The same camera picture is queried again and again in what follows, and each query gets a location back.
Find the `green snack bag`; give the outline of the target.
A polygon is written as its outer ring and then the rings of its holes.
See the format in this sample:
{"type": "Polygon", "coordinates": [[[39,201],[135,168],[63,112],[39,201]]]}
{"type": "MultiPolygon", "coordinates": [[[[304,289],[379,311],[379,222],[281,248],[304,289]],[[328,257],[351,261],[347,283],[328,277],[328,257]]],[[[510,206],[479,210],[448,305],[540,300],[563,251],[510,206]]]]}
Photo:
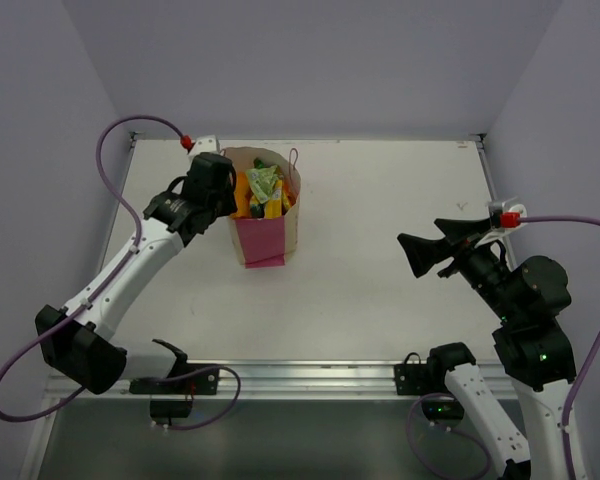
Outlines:
{"type": "Polygon", "coordinates": [[[261,158],[256,158],[246,176],[252,194],[260,204],[264,204],[273,195],[275,184],[280,179],[279,167],[267,165],[261,158]]]}

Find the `pink and tan paper bag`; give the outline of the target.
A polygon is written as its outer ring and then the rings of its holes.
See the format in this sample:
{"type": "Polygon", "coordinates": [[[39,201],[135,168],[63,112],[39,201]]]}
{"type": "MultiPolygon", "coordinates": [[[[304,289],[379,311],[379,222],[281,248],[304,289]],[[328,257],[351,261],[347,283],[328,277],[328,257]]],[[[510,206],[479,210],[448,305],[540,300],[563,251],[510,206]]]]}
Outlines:
{"type": "Polygon", "coordinates": [[[295,197],[295,205],[282,217],[275,219],[233,219],[229,229],[239,263],[246,268],[283,266],[296,250],[300,211],[301,176],[296,163],[298,151],[293,148],[287,157],[265,148],[228,147],[223,154],[229,158],[238,173],[253,167],[261,158],[267,165],[279,167],[280,179],[287,182],[295,197]]]}

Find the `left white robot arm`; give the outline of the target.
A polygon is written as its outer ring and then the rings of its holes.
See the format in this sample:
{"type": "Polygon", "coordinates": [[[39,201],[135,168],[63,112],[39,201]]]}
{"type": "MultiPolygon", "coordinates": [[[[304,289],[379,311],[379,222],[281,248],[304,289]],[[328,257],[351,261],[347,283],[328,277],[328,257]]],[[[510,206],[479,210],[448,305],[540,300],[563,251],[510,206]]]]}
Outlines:
{"type": "Polygon", "coordinates": [[[182,350],[158,339],[148,350],[134,350],[116,345],[114,336],[154,276],[195,236],[235,212],[236,180],[228,158],[194,156],[187,174],[151,200],[135,233],[98,276],[63,307],[46,305],[36,315],[45,362],[93,394],[122,379],[153,381],[169,393],[181,390],[188,379],[182,350]]]}

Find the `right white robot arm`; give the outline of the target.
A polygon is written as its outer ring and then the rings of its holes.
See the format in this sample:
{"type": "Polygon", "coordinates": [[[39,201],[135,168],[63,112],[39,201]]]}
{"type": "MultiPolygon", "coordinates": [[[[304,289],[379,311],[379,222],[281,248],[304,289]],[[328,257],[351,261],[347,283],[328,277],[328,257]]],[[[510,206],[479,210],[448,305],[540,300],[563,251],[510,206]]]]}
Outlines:
{"type": "Polygon", "coordinates": [[[477,360],[462,342],[434,347],[418,365],[394,372],[423,400],[456,400],[476,427],[489,465],[502,479],[586,479],[573,394],[577,386],[570,341],[557,316],[571,303],[566,270],[546,256],[515,269],[506,253],[494,253],[509,232],[528,223],[513,210],[484,220],[435,220],[439,239],[406,233],[397,240],[415,277],[446,262],[441,278],[461,275],[499,318],[494,347],[517,396],[525,428],[519,430],[486,387],[477,360]]]}

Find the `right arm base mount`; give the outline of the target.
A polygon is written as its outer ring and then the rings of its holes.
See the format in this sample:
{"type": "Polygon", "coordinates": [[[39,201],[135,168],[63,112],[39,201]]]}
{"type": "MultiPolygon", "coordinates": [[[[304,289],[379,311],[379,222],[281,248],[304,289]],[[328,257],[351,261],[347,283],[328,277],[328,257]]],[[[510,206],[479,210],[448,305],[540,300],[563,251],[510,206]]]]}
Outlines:
{"type": "Polygon", "coordinates": [[[410,352],[403,361],[393,365],[393,380],[399,396],[421,397],[447,393],[444,383],[433,375],[426,361],[417,352],[410,352]]]}

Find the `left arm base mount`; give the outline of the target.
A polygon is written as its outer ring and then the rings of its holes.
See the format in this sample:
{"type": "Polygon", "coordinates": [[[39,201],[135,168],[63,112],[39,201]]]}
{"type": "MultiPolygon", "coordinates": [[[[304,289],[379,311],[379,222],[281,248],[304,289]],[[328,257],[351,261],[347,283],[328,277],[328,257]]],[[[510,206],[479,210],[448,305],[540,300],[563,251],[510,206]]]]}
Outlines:
{"type": "Polygon", "coordinates": [[[220,369],[214,364],[186,363],[175,367],[166,379],[135,379],[129,392],[135,395],[215,395],[220,369]]]}

